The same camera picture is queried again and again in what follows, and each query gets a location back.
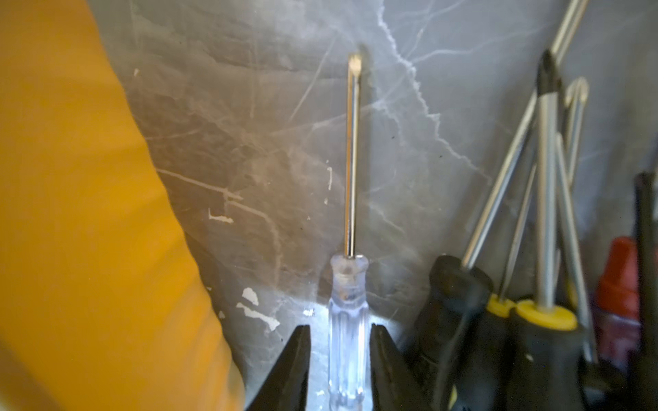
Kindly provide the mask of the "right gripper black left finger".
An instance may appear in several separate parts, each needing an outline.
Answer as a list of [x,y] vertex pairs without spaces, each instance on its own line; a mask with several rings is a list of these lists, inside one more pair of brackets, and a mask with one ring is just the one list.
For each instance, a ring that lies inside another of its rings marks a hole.
[[305,411],[311,359],[311,329],[298,325],[248,411]]

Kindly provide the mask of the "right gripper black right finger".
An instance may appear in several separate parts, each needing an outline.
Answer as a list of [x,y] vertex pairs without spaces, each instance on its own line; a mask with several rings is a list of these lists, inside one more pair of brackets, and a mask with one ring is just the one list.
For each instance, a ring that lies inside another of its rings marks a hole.
[[371,326],[369,351],[374,411],[431,410],[384,325]]

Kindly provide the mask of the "small clear handle screwdriver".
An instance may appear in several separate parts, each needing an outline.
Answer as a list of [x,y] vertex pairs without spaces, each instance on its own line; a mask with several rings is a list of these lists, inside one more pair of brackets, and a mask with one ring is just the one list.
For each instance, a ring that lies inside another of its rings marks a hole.
[[328,388],[332,410],[360,410],[368,360],[368,259],[356,251],[358,140],[363,57],[348,59],[344,182],[344,250],[330,260]]

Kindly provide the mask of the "large black handle screwdriver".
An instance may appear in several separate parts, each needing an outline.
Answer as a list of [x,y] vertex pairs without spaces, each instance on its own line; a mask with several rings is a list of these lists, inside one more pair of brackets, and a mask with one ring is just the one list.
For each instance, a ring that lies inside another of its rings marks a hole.
[[455,378],[464,342],[476,317],[485,311],[492,291],[490,278],[475,267],[476,259],[498,212],[512,173],[520,159],[538,99],[548,91],[557,95],[560,80],[556,64],[564,56],[586,1],[571,1],[551,47],[541,57],[536,87],[517,127],[495,184],[471,235],[464,257],[438,257],[430,271],[430,295],[416,321],[417,349],[412,359],[423,395],[433,410],[447,410],[457,398]]

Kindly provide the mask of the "black yellow handle screwdriver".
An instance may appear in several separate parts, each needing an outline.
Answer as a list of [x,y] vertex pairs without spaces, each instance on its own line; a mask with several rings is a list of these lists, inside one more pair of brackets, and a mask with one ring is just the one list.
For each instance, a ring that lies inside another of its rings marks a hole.
[[555,298],[556,255],[564,233],[569,187],[559,135],[560,73],[544,51],[536,76],[536,279],[532,299],[511,313],[514,358],[507,384],[510,410],[582,410],[579,363],[584,331]]

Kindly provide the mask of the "yellow plastic storage box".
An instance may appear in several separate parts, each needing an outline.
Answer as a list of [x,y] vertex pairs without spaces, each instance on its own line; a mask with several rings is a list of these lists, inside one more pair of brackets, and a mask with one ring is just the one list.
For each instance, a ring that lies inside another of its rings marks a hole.
[[240,410],[244,385],[83,1],[1,4],[1,407]]

